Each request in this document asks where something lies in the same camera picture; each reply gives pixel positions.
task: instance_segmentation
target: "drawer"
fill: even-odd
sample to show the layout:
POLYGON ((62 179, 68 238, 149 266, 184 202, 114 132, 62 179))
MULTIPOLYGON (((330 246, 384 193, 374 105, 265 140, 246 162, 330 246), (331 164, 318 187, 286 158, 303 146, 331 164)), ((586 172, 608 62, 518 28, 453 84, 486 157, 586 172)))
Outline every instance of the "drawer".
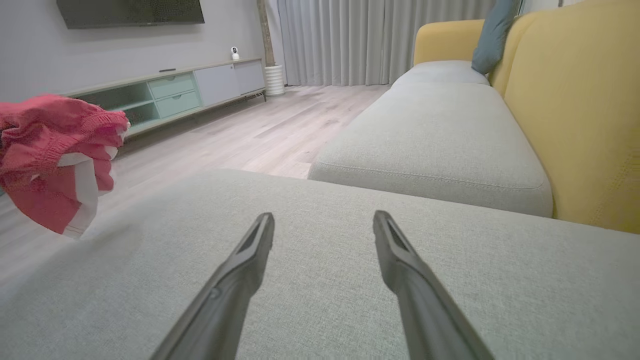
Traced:
POLYGON ((200 107, 200 100, 195 91, 180 94, 156 102, 161 118, 169 117, 183 111, 200 107))
POLYGON ((149 81, 149 88, 154 98, 160 99, 196 88, 191 73, 170 76, 164 79, 149 81))

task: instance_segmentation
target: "wall-mounted tv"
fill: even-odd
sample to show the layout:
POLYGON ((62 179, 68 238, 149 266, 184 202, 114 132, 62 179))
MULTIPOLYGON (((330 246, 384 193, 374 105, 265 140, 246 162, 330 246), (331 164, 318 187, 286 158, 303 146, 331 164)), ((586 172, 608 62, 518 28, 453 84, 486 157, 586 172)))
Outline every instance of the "wall-mounted tv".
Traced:
POLYGON ((56 0, 69 29, 203 24, 200 0, 56 0))

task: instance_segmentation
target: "gray sofa cushion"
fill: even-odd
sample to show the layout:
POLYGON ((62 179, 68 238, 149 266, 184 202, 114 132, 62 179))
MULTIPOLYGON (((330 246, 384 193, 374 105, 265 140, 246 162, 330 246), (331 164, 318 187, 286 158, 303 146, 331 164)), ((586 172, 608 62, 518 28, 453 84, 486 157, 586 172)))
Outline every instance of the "gray sofa cushion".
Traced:
POLYGON ((333 139, 309 179, 550 217, 547 175, 500 95, 398 84, 333 139))
POLYGON ((412 67, 394 85, 409 83, 473 83, 489 85, 486 76, 471 69, 471 61, 428 61, 412 67))
POLYGON ((376 209, 392 214, 497 359, 640 352, 638 235, 227 170, 97 217, 5 290, 0 358, 147 359, 263 211, 275 237, 239 358, 407 357, 376 257, 376 209))

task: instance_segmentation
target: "white vase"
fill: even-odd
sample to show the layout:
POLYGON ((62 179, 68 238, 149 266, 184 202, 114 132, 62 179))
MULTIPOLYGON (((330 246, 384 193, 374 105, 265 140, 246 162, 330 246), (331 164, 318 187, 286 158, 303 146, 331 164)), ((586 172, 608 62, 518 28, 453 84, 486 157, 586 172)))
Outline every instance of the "white vase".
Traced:
POLYGON ((278 96, 284 94, 284 80, 282 79, 282 65, 264 67, 267 77, 266 95, 278 96))

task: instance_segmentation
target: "wooden floor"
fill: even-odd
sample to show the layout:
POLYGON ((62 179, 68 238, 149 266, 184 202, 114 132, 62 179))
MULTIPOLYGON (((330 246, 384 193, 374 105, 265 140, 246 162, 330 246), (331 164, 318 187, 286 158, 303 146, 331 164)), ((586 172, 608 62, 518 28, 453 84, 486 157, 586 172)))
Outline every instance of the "wooden floor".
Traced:
MULTIPOLYGON (((387 90, 381 85, 287 88, 267 102, 240 102, 141 135, 114 160, 116 186, 100 198, 97 216, 205 169, 306 178, 322 146, 387 90)), ((0 288, 28 276, 70 241, 32 222, 9 196, 0 196, 0 288)))

